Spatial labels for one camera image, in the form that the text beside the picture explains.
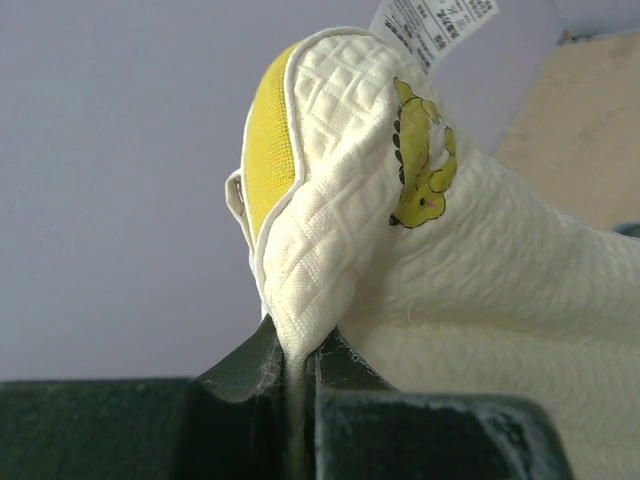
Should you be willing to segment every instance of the fabric tag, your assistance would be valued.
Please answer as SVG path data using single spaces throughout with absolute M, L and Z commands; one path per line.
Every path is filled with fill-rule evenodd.
M 383 0 L 369 30 L 429 73 L 497 13 L 496 0 Z

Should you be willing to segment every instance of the oven mitt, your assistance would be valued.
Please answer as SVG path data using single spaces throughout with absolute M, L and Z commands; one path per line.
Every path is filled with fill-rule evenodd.
M 381 39 L 331 29 L 271 65 L 227 202 L 285 353 L 292 438 L 305 360 L 338 326 L 393 386 L 526 396 L 578 479 L 640 478 L 640 243 L 480 153 Z

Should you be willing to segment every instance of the yellow cartoon animal print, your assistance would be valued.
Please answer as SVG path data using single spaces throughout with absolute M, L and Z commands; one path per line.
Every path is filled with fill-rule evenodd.
M 456 143 L 453 131 L 444 125 L 444 147 L 449 156 L 440 169 L 431 170 L 429 133 L 432 124 L 440 125 L 442 117 L 433 102 L 415 95 L 409 85 L 397 78 L 393 84 L 401 105 L 394 123 L 393 143 L 403 188 L 389 224 L 415 228 L 439 218 L 445 211 L 444 192 L 451 186 L 457 169 Z

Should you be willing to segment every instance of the white paper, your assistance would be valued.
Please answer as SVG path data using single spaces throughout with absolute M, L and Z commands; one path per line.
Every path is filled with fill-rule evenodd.
M 369 30 L 429 72 L 497 13 L 496 0 L 383 0 Z

